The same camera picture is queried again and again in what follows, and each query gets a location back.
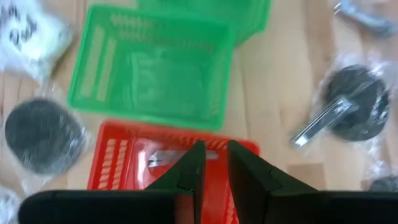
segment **metal tool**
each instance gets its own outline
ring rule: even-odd
[[[185,153],[186,151],[182,150],[158,150],[150,155],[148,159],[148,168],[172,165],[181,159]],[[218,159],[217,152],[207,150],[206,159]]]
[[[378,37],[390,37],[398,33],[398,25],[389,19],[363,12],[352,0],[341,0],[335,7],[335,14],[340,14],[361,24]]]
[[[359,106],[345,96],[339,97],[330,103],[326,109],[315,118],[307,127],[292,138],[292,143],[302,147],[313,139],[322,129],[333,126],[348,114],[359,109]]]

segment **wooden floor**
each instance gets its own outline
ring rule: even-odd
[[[97,1],[47,0],[51,10],[67,18],[78,34],[82,32],[87,7]],[[133,1],[108,0],[134,7]],[[398,22],[398,1],[368,0],[378,13]],[[55,80],[68,90],[78,49],[77,40],[60,62]],[[398,37],[384,42],[372,40],[356,26],[333,15],[330,0],[273,0],[267,30],[254,35],[236,49],[222,134],[248,138],[259,143],[261,156],[280,169],[318,188],[365,189],[372,161],[364,148],[354,147],[325,133],[308,147],[308,157],[290,146],[289,137],[309,119],[320,80],[336,56],[354,53],[398,60]],[[0,77],[3,114],[28,98],[35,85],[10,74]],[[95,137],[105,119],[83,114]],[[381,139],[381,157],[398,165],[394,113]],[[93,153],[89,152],[67,175],[47,188],[84,189]],[[0,183],[16,186],[13,170],[0,171]]]

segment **black round pad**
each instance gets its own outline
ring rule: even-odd
[[[377,136],[385,127],[389,114],[389,92],[384,82],[362,65],[346,67],[328,84],[325,101],[331,103],[344,95],[359,109],[332,127],[340,138],[365,141]]]
[[[43,175],[67,171],[84,145],[76,119],[58,103],[44,98],[15,107],[6,121],[5,136],[22,165]]]
[[[398,177],[388,176],[375,180],[369,187],[372,192],[398,192]]]

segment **black plastic object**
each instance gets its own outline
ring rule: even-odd
[[[196,143],[143,191],[53,191],[29,197],[20,224],[200,224],[205,143]]]
[[[234,141],[228,169],[241,224],[398,223],[398,194],[318,192]]]
[[[352,65],[333,74],[325,93],[326,103],[345,96],[359,109],[331,127],[340,138],[365,141],[377,136],[389,115],[389,91],[383,80],[362,65]]]
[[[398,177],[387,176],[373,181],[369,187],[373,192],[398,192]]]
[[[84,145],[77,120],[58,103],[45,98],[15,107],[6,121],[5,136],[22,165],[43,175],[68,170]]]

